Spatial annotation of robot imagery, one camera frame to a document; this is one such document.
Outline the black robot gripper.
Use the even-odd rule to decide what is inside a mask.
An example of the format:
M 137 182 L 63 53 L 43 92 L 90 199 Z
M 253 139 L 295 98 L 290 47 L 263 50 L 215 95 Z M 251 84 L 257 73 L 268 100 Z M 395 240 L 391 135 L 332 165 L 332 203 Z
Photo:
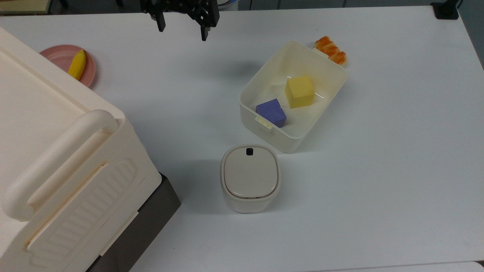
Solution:
M 220 18 L 216 0 L 141 0 L 140 7 L 156 21 L 159 32 L 166 27 L 165 12 L 187 14 L 200 25 L 202 41 L 207 41 L 210 28 L 217 26 Z

